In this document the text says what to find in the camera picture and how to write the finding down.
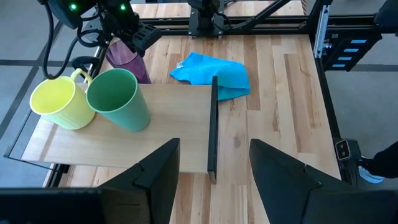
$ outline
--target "black bracket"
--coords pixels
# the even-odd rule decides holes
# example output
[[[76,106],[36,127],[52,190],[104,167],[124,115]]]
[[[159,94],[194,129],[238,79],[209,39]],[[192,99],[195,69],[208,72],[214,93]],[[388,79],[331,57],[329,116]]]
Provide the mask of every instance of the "black bracket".
[[[358,186],[358,164],[361,158],[359,144],[354,139],[333,138],[341,179]]]
[[[218,7],[218,13],[224,13],[224,4],[220,4]],[[207,23],[207,28],[200,27],[200,23]],[[217,37],[224,34],[224,18],[217,14],[214,14],[211,20],[209,18],[203,18],[198,9],[191,8],[191,15],[189,18],[188,35],[192,37]]]

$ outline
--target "light wooden panel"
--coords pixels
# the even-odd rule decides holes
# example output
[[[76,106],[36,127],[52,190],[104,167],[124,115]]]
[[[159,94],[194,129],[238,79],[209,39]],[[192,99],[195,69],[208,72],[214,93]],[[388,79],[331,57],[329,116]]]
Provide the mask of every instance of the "light wooden panel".
[[[252,15],[269,3],[238,2],[228,8],[227,14]],[[185,4],[133,7],[141,17],[189,13]],[[302,5],[291,1],[277,14],[302,14]],[[162,37],[144,58],[151,79],[155,83],[177,83],[168,76],[169,71],[193,51],[243,63],[252,92],[219,103],[218,182],[210,185],[203,174],[180,174],[171,223],[268,223],[249,162],[252,138],[262,139],[339,178],[306,35],[234,35],[221,40]],[[103,69],[106,68],[109,65],[105,62]],[[92,176],[89,174],[86,179],[91,180]]]
[[[180,138],[182,172],[207,172],[211,86],[146,85],[151,112],[145,130],[131,133],[100,114],[71,131],[40,118],[22,159],[60,164],[131,167],[172,138]]]

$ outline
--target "blue cloth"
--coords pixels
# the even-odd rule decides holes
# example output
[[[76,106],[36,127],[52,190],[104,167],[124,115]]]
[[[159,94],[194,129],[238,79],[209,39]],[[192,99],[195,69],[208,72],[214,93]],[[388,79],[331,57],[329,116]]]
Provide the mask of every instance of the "blue cloth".
[[[250,93],[248,73],[241,63],[191,53],[171,73],[176,80],[192,85],[211,85],[218,77],[218,100],[228,100]]]

